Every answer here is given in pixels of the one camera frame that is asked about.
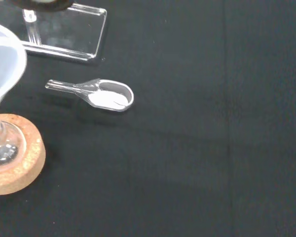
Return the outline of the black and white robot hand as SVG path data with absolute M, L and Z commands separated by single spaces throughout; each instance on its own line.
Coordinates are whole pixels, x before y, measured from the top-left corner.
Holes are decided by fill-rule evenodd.
M 55 12 L 66 10 L 74 0 L 8 0 L 7 2 L 26 10 Z

